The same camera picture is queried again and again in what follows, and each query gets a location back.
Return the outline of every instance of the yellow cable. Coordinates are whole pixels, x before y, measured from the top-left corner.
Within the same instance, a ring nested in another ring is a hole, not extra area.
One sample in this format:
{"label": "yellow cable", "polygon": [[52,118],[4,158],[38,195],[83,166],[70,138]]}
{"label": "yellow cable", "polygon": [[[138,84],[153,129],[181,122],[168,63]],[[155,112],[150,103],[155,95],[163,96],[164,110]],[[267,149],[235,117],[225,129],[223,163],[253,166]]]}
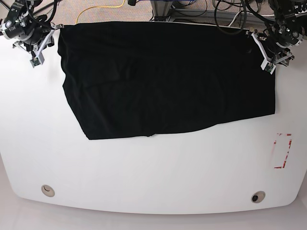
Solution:
{"label": "yellow cable", "polygon": [[125,4],[125,1],[126,1],[126,0],[124,0],[123,3],[122,3],[121,5],[119,5],[119,6],[92,6],[92,7],[89,7],[89,8],[87,8],[87,9],[85,9],[84,11],[82,11],[82,12],[78,15],[77,20],[76,20],[76,24],[78,23],[78,19],[79,19],[79,17],[81,16],[81,14],[82,14],[83,12],[85,12],[85,11],[91,9],[91,8],[119,8],[119,7],[122,7],[122,6]]}

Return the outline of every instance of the black fabric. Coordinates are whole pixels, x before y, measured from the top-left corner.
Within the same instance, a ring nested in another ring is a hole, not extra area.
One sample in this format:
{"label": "black fabric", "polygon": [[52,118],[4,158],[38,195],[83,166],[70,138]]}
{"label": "black fabric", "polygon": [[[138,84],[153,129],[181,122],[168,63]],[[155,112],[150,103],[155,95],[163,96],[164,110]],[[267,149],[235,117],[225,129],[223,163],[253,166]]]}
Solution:
{"label": "black fabric", "polygon": [[183,133],[275,113],[275,75],[244,32],[179,23],[65,26],[63,88],[89,139]]}

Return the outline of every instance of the gray carpet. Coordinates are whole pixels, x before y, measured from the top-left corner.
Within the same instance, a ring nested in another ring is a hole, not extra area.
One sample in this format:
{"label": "gray carpet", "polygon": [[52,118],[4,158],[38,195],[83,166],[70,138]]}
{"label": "gray carpet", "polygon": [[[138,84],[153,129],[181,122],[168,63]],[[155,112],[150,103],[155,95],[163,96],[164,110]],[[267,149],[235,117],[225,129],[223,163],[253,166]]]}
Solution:
{"label": "gray carpet", "polygon": [[[12,5],[14,0],[4,0],[9,6]],[[53,0],[44,0],[43,3],[36,9],[44,6]],[[91,6],[105,5],[105,6],[116,6],[120,5],[123,0],[63,0],[60,2],[56,16],[53,20],[55,24],[75,24],[78,14]],[[208,10],[214,10],[212,0],[207,0]],[[223,9],[226,7],[226,3],[221,3],[219,8]],[[255,2],[251,4],[253,9],[257,9]],[[264,0],[264,3],[260,3],[260,13],[261,14],[273,14],[272,10],[268,6],[267,0]],[[193,5],[187,6],[188,9],[206,9],[206,0],[197,0]],[[237,7],[231,7],[227,11],[238,12]],[[5,18],[7,15],[7,10],[0,5],[0,18]],[[107,21],[148,21],[152,16],[151,4],[148,0],[141,0],[137,3],[136,6],[129,6],[128,0],[121,8],[92,8],[84,12],[80,18],[79,23],[94,23],[94,22],[107,22]]]}

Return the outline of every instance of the white table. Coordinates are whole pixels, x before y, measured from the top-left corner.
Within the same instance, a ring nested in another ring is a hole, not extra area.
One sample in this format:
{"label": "white table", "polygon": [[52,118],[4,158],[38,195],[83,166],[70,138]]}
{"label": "white table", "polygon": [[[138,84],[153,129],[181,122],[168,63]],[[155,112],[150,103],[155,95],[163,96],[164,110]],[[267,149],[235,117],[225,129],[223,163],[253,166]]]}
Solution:
{"label": "white table", "polygon": [[[307,42],[292,48],[290,67],[277,69],[275,115],[186,134],[96,141],[85,137],[67,104],[57,45],[33,69],[12,43],[0,37],[0,152],[18,196],[151,214],[235,212],[296,198],[307,170]],[[286,166],[275,169],[289,139]],[[42,193],[44,184],[54,197]],[[254,204],[257,191],[266,197]]]}

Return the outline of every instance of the black cloth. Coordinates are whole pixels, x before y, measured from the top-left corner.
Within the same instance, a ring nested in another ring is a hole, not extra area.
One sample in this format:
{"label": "black cloth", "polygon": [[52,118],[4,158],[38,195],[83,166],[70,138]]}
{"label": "black cloth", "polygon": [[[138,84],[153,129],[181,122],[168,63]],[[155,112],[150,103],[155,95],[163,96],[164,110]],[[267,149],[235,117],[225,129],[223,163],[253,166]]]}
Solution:
{"label": "black cloth", "polygon": [[275,75],[245,32],[107,22],[65,26],[67,101],[89,139],[184,133],[275,113]]}

